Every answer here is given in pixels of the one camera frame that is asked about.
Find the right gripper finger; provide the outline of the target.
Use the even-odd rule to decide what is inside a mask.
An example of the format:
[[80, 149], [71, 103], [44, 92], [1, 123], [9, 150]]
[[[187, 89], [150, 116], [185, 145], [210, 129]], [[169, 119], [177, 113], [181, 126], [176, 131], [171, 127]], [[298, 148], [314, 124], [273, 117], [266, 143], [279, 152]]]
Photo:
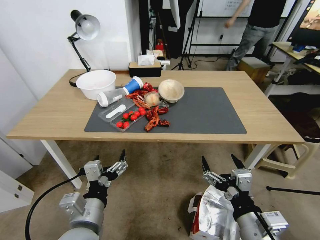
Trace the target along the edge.
[[243, 162], [239, 160], [234, 154], [231, 154], [231, 158], [234, 162], [234, 165], [236, 166], [236, 169], [246, 169]]
[[210, 170], [209, 165], [204, 156], [202, 159], [203, 178], [208, 181], [209, 184], [217, 189], [226, 189], [226, 179], [217, 173]]

